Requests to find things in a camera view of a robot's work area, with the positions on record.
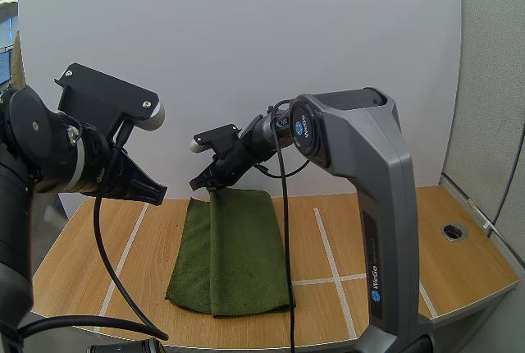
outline white backdrop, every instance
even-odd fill
[[[418,186],[438,182],[459,67],[460,0],[20,0],[26,79],[55,108],[53,83],[72,62],[159,94],[157,131],[136,129],[127,149],[167,197],[211,161],[194,134],[243,127],[302,93],[376,86],[398,103]],[[287,149],[288,171],[303,162]],[[277,172],[276,160],[268,164]],[[247,173],[237,185],[281,195]],[[315,166],[290,178],[291,195],[350,192]],[[197,196],[206,196],[199,190]]]

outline green cloth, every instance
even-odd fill
[[[285,251],[270,195],[210,191],[191,199],[166,299],[213,316],[289,309]]]

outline white tape line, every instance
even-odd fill
[[[347,277],[341,277],[340,280],[341,281],[355,281],[356,279],[364,279],[365,277],[367,277],[366,273],[358,273],[355,275],[349,275]]]
[[[430,297],[428,296],[427,291],[425,290],[425,287],[423,287],[421,281],[419,281],[419,292],[423,296],[423,301],[425,301],[425,304],[427,304],[428,310],[430,310],[432,317],[437,318],[436,308],[434,308],[434,305],[432,304],[432,301],[430,300]]]
[[[333,277],[325,277],[323,279],[305,279],[303,281],[293,281],[292,285],[294,286],[304,286],[304,285],[320,285],[322,283],[334,282]]]
[[[144,207],[142,208],[142,212],[139,215],[139,218],[137,219],[137,222],[135,223],[135,227],[133,228],[133,231],[131,232],[130,238],[128,239],[128,243],[126,244],[126,247],[124,248],[124,251],[122,252],[121,260],[118,262],[118,265],[116,266],[115,274],[117,276],[121,275],[122,268],[124,267],[124,262],[126,261],[126,257],[128,257],[128,253],[130,253],[131,245],[133,245],[133,240],[135,239],[135,236],[137,235],[137,232],[139,231],[140,224],[142,223],[142,219],[144,219],[144,215],[146,214],[146,210],[148,209],[149,204],[144,204]],[[104,303],[102,304],[102,308],[100,309],[100,313],[98,316],[105,316],[107,307],[109,306],[109,301],[112,298],[113,291],[115,290],[115,282],[112,281],[109,285],[109,288],[107,289],[106,298],[104,299]],[[100,332],[100,327],[95,327],[94,332]]]
[[[325,246],[326,256],[328,256],[328,263],[330,264],[331,275],[334,278],[336,283],[337,295],[339,296],[339,301],[343,309],[343,314],[345,314],[346,328],[348,329],[348,334],[350,339],[357,339],[357,334],[355,333],[354,321],[352,320],[352,314],[346,300],[345,291],[343,290],[343,285],[339,278],[339,273],[337,272],[336,261],[334,260],[334,255],[331,253],[330,243],[328,242],[328,237],[326,236],[325,227],[322,224],[321,214],[319,209],[314,208],[313,212],[315,213],[315,218],[317,220],[317,226],[321,232],[322,243]]]

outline gray robot arm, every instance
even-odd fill
[[[194,190],[231,186],[255,163],[269,159],[276,146],[264,135],[265,119],[260,116],[252,122],[240,138],[230,130],[230,146],[222,143],[212,164],[192,180]],[[305,158],[357,188],[369,326],[354,350],[432,351],[430,322],[418,313],[418,211],[412,159],[394,100],[372,88],[304,94],[277,119],[286,126],[279,133],[285,144],[291,137]],[[206,138],[201,145],[213,147],[218,138],[209,134],[196,135],[195,140]],[[260,153],[258,144],[263,144]]]

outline green towel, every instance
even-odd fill
[[[166,299],[213,316],[289,309],[285,252],[270,195],[210,191],[191,199]]]

